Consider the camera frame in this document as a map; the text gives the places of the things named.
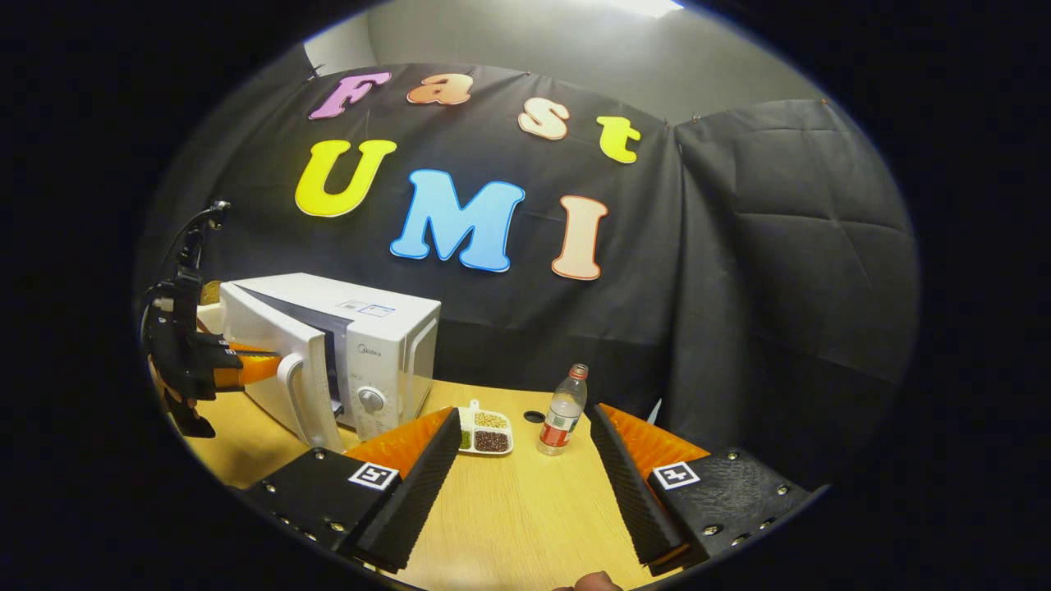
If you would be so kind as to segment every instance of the wooden table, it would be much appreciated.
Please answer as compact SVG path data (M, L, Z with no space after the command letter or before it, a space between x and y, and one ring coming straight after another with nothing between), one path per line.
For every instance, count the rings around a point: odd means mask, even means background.
M433 590L545 591L599 570L624 589L681 571L653 577L639 565L586 416L565 452L552 457L535 448L540 425L522 416L547 412L551 392L436 381L421 412L472 399L511 420L515 448L499 456L458 454L408 568L385 574ZM247 488L307 450L242 392L221 393L198 410L218 435L186 441L225 484ZM339 434L348 449L359 443L350 429L341 426Z

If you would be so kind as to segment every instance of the gray wall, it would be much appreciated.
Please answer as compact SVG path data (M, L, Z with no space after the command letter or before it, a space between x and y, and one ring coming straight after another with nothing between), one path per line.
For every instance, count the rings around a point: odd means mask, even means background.
M363 60L362 23L306 43L311 60L330 64L322 74L407 62L495 65L571 82L673 124L823 96L731 24L687 9L654 19L598 0L394 0L366 22L372 63Z
M310 63L317 74L334 74L345 69L376 65L376 56L369 41L369 14L362 13L324 30L303 43Z

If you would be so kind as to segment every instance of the white microwave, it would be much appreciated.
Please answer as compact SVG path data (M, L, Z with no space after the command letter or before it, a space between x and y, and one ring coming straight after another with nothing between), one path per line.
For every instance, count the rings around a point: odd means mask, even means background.
M285 359L246 393L310 446L345 451L419 414L434 378L441 303L291 273L224 282L222 333Z

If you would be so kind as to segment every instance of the blue letter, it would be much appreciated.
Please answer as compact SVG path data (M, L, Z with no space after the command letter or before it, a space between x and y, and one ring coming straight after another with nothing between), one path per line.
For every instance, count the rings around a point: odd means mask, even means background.
M431 251L424 242L427 224L438 250L448 261L460 242L471 233L471 244L460 252L467 267L503 272L511 267L504 248L515 205L526 191L510 183L492 182L481 187L467 207L459 206L453 179L441 170L415 170L409 181L416 186L401 238L391 243L391 252L407 259L424 259Z

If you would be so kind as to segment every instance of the plastic bottle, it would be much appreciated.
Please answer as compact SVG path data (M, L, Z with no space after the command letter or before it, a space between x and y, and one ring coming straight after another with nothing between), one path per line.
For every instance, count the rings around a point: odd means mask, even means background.
M555 388L548 417L540 429L540 441L536 444L540 453L558 455L565 450L588 402L586 378L588 366L576 363L570 368L569 376Z

